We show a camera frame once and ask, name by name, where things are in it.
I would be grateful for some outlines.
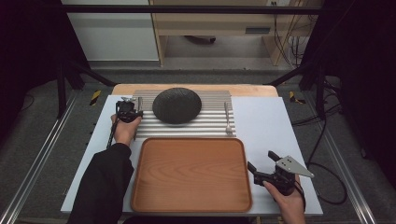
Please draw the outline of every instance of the black curtain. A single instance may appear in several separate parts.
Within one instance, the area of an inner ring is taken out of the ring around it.
[[[351,2],[326,1],[325,7],[346,7]],[[357,0],[349,11],[319,17],[304,59],[315,56],[335,17],[346,13],[316,66],[321,66],[326,76],[340,78],[341,103],[361,148],[378,162],[396,188],[395,9],[395,1]]]
[[[59,62],[73,60],[89,68],[66,13],[44,11],[60,0],[0,1],[0,136],[3,139],[30,89],[56,79]],[[64,64],[64,75],[80,80]]]

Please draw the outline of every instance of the white cabinet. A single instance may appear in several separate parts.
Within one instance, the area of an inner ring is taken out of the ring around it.
[[[64,5],[148,5],[147,0],[62,0]],[[90,62],[159,61],[150,14],[68,13]]]

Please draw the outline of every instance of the tray rim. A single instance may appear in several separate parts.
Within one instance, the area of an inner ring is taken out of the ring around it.
[[[149,141],[156,141],[156,140],[162,140],[162,141],[175,141],[175,140],[183,140],[183,141],[213,141],[213,140],[221,140],[221,141],[235,141],[237,142],[239,145],[241,145],[241,149],[242,149],[242,155],[243,155],[243,161],[245,162],[245,168],[244,168],[244,175],[245,175],[245,180],[247,183],[247,195],[248,195],[248,204],[246,206],[245,209],[240,209],[240,210],[190,210],[190,211],[145,211],[145,210],[139,210],[139,209],[135,209],[134,208],[134,195],[135,195],[135,191],[136,191],[136,185],[137,185],[137,178],[139,177],[139,169],[140,169],[140,164],[141,164],[141,160],[142,159],[142,151],[144,150],[144,145],[149,142]],[[224,137],[150,137],[144,140],[144,142],[142,143],[142,147],[140,150],[140,154],[139,154],[139,160],[138,160],[138,164],[136,165],[136,175],[134,177],[134,185],[133,185],[133,191],[131,194],[131,199],[130,199],[130,206],[131,208],[138,213],[150,213],[150,214],[155,214],[155,213],[169,213],[169,214],[173,214],[173,213],[182,213],[182,214],[188,214],[188,213],[244,213],[247,212],[251,209],[252,205],[253,205],[253,200],[252,200],[252,194],[251,194],[251,187],[250,187],[250,181],[249,181],[249,176],[248,176],[248,161],[247,161],[247,157],[246,157],[246,152],[245,152],[245,146],[243,144],[243,142],[236,138],[224,138]]]

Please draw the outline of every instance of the metal rail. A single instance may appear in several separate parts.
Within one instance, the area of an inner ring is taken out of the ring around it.
[[[23,179],[17,193],[14,195],[14,198],[9,203],[7,209],[3,213],[0,218],[0,223],[2,224],[12,224],[17,220],[18,214],[20,213],[24,203],[26,202],[27,197],[29,196],[35,182],[37,181],[41,170],[43,169],[48,156],[50,155],[58,137],[73,109],[73,106],[78,97],[77,91],[72,91],[72,94],[68,100],[67,108],[64,112],[64,115],[55,121],[55,124],[52,127],[46,141],[44,142],[43,147],[38,152],[35,161],[30,167],[29,172],[26,177]]]

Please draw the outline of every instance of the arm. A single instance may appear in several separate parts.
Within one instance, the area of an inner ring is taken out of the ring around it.
[[[298,175],[296,176],[296,181],[300,183]],[[286,223],[305,224],[303,198],[296,189],[291,195],[284,196],[274,185],[264,181],[264,186],[277,202],[280,213]]]
[[[141,118],[131,123],[119,121],[116,144],[96,153],[85,171],[67,223],[117,223],[123,197],[134,167],[129,160],[134,132]]]

